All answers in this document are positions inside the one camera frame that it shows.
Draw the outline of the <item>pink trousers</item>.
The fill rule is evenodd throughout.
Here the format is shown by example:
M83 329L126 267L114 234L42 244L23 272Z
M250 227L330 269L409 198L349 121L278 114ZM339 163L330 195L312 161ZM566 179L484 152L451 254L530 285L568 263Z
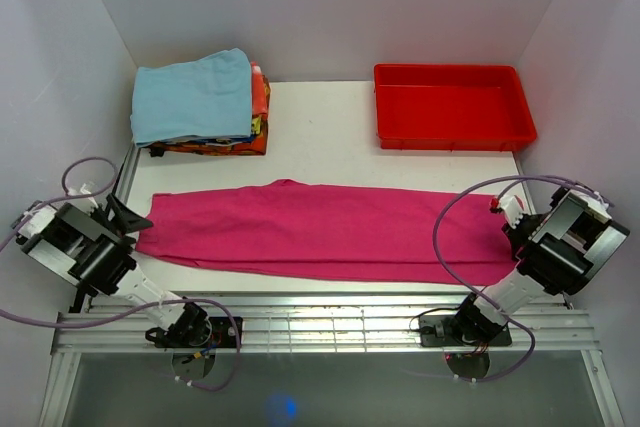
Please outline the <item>pink trousers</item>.
M307 185L160 193L138 252L182 266L329 281L490 285L512 271L490 196L464 197L434 224L451 193Z

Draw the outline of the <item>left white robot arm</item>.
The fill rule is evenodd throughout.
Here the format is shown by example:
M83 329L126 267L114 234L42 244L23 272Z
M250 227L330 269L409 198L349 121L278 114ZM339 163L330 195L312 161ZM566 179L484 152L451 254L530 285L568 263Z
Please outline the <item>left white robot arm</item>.
M23 253L80 292L111 296L140 308L154 324L145 338L158 348L199 348L212 336L205 310L155 284L133 258L134 236L153 222L110 194L59 207L36 202L11 228Z

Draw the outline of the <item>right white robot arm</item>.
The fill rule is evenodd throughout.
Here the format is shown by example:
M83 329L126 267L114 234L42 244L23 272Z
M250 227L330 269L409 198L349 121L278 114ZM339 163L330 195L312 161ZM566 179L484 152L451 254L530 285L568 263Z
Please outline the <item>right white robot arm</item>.
M608 212L609 205L576 189L560 187L550 210L528 214L515 196L491 203L505 218L514 270L481 293L471 293L451 320L464 344L493 344L507 329L507 318L531 301L581 291L630 234Z

